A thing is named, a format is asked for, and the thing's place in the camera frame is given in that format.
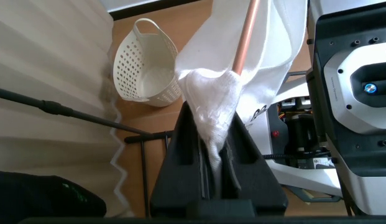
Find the white fabric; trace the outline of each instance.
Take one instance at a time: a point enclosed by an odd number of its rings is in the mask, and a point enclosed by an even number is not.
[[[112,28],[99,1],[0,0],[0,88],[114,120]],[[114,194],[123,179],[113,158],[123,145],[110,131],[0,99],[0,170],[61,176],[117,215],[127,209]]]
[[[255,111],[271,105],[305,36],[307,0],[260,0],[244,69],[241,77],[231,78],[248,5],[249,0],[215,0],[211,17],[175,66],[215,175],[235,108],[247,123]]]

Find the blue button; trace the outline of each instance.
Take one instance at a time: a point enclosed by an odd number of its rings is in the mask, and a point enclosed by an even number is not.
[[[365,85],[364,91],[367,93],[375,93],[377,91],[377,86],[373,83],[368,83]]]

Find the white laundry basket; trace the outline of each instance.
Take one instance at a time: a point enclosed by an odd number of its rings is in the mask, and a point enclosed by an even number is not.
[[[154,25],[158,34],[141,34],[139,22]],[[123,100],[168,106],[181,91],[175,76],[178,52],[170,38],[150,19],[138,19],[120,44],[114,61],[113,78]]]

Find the curtain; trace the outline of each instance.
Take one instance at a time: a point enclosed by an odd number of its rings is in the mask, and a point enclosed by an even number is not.
[[[99,1],[0,0],[0,88],[117,119],[112,28]],[[104,199],[106,216],[132,215],[113,132],[0,99],[0,170],[58,175]]]

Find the brown floor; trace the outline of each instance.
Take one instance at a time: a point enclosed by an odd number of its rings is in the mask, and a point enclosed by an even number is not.
[[[181,51],[195,31],[209,17],[211,4],[212,1],[203,0],[114,22],[113,49],[115,50],[113,50],[113,57],[119,44],[131,31],[134,21],[141,17],[155,21],[173,40],[177,49]],[[139,29],[141,32],[152,31],[151,27],[146,26],[141,26]],[[309,67],[308,47],[304,44],[290,71],[307,70]],[[181,98],[165,108],[154,108],[142,103],[123,100],[119,100],[117,103],[117,107],[122,114],[122,124],[151,133],[173,130],[181,106]],[[133,134],[118,131],[117,135],[123,139]],[[162,140],[147,142],[145,143],[145,151],[149,194],[151,194],[165,155],[164,143]],[[122,192],[127,197],[135,215],[137,217],[144,217],[140,144],[127,145],[118,163],[128,172],[128,177],[122,187]],[[286,193],[290,202],[286,215],[346,215],[343,202],[307,204],[292,195],[289,191],[286,190]]]

